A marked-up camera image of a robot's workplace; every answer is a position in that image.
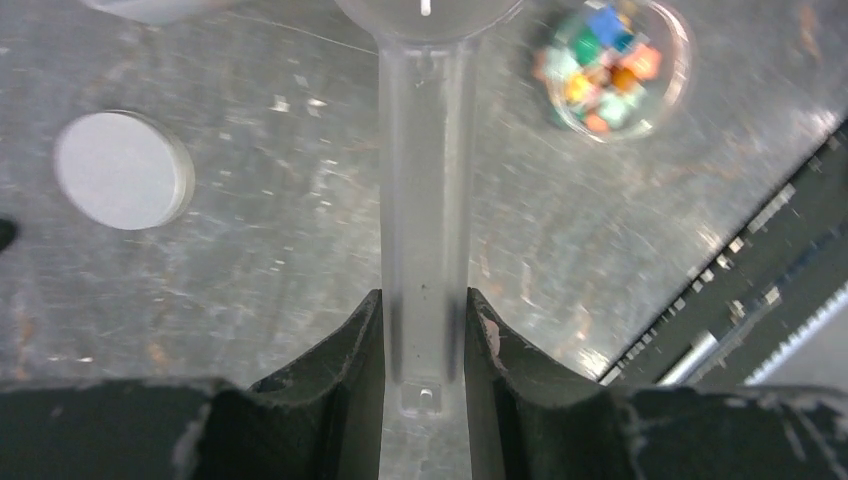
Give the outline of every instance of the metal table surface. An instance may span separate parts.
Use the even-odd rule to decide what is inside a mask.
[[[544,120],[528,1],[483,47],[470,284],[597,376],[848,105],[848,3],[671,0],[694,32],[685,108],[599,145]],[[332,0],[260,0],[162,28],[67,0],[0,4],[0,377],[219,374],[246,385],[380,285],[377,57]],[[93,223],[51,149],[108,108],[168,126],[195,163],[156,229]]]

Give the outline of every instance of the small plastic block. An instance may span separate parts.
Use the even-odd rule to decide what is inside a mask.
[[[630,49],[630,45],[633,43],[634,38],[636,37],[634,37],[632,33],[622,33],[615,39],[612,46],[619,52],[624,53]]]
[[[621,97],[615,94],[604,95],[601,99],[601,106],[598,108],[598,115],[612,129],[619,129],[624,125],[624,121],[630,114],[631,108]]]
[[[548,80],[563,83],[566,79],[571,78],[578,70],[580,70],[580,65],[577,63],[577,59],[574,58],[574,52],[571,49],[548,48],[545,56],[544,69],[544,75]]]
[[[568,103],[578,103],[585,99],[592,91],[592,82],[582,73],[575,73],[568,80],[565,86],[565,101]]]
[[[621,65],[632,70],[639,80],[651,80],[657,76],[661,61],[659,50],[639,45],[633,53],[621,59]]]
[[[588,28],[584,28],[574,40],[574,54],[580,65],[589,65],[601,54],[601,42]]]
[[[605,122],[604,119],[599,117],[596,113],[590,113],[586,116],[586,127],[596,133],[609,131],[609,125],[607,125],[607,122]]]
[[[639,84],[639,79],[636,78],[636,74],[629,68],[613,67],[610,83],[619,92],[628,93],[633,90],[634,86]]]
[[[633,33],[633,22],[630,21],[630,17],[623,13],[618,14],[618,19],[621,20],[621,24],[624,25],[624,31],[627,33]]]
[[[603,65],[597,65],[585,70],[586,77],[596,87],[606,87],[610,82],[610,71]]]
[[[595,12],[586,20],[586,25],[605,47],[612,46],[615,39],[625,31],[624,24],[618,18],[618,12],[610,6]]]

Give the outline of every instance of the orange cube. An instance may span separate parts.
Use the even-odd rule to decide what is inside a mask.
[[[662,53],[656,48],[639,45],[630,54],[621,59],[621,66],[629,69],[639,80],[651,80],[657,76],[662,61]]]

